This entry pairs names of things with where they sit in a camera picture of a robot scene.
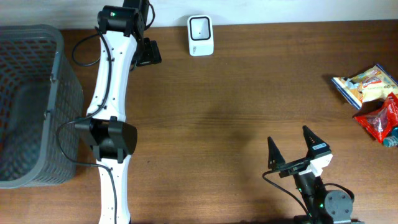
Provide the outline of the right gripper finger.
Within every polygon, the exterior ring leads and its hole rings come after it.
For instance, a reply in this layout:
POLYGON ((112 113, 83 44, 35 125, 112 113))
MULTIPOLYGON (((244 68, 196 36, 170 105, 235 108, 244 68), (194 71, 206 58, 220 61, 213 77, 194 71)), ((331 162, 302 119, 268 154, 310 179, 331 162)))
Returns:
POLYGON ((326 142, 319 138, 308 126, 303 126, 303 136, 308 152, 326 152, 326 142))
POLYGON ((276 170, 285 164, 285 160, 270 136, 267 138, 267 142, 269 149, 268 168, 271 170, 276 170))

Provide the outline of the red snack bag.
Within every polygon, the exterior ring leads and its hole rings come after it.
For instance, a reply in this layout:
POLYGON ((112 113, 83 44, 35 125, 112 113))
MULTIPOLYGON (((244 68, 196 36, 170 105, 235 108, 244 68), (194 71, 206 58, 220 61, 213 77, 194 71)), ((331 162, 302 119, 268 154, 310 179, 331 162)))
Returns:
POLYGON ((382 106, 354 119, 381 144, 394 128, 397 128, 397 97, 390 93, 382 106))

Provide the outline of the blue mouthwash bottle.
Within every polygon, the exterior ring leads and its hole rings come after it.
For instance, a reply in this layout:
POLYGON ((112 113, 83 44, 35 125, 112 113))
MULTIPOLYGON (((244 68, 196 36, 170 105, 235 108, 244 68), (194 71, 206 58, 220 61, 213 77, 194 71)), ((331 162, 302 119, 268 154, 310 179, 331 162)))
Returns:
POLYGON ((394 128, 391 133, 384 138, 382 144, 386 147, 397 146, 397 128, 394 128))

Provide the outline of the yellow snack bag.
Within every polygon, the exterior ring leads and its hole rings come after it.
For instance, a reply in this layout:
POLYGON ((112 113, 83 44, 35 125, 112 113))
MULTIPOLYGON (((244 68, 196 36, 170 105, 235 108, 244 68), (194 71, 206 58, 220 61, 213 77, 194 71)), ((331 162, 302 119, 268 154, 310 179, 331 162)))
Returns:
POLYGON ((380 64, 351 78, 334 77, 331 81, 357 110, 360 110, 364 103, 385 100, 390 93, 397 96, 397 79, 388 74, 380 64))

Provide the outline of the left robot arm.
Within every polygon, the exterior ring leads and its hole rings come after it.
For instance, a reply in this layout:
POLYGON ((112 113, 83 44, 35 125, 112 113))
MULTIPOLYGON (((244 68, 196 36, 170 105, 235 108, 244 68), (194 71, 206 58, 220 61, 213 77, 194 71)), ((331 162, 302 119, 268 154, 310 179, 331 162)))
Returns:
POLYGON ((129 74, 137 67, 161 63, 156 41, 145 37, 154 13, 148 0, 125 0, 105 6, 97 15, 101 53, 96 86, 86 116, 75 123, 93 151, 101 187, 100 223, 131 223, 127 177, 137 145, 137 129, 126 122, 129 74))

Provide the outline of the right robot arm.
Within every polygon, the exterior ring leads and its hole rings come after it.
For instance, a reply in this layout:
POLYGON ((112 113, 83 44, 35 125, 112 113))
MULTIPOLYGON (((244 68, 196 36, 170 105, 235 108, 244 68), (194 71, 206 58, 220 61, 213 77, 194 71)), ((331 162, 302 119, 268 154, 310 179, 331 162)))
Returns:
POLYGON ((267 138, 269 155, 268 171, 262 178, 277 189, 291 196, 303 208, 303 215, 296 215, 294 223, 354 223, 351 219, 354 193, 334 183, 324 183, 323 169, 333 157, 329 144, 319 138, 307 126, 303 136, 308 148, 306 156, 287 163, 271 137, 267 138), (266 175, 278 173, 280 178, 292 176, 302 199, 269 180, 266 175))

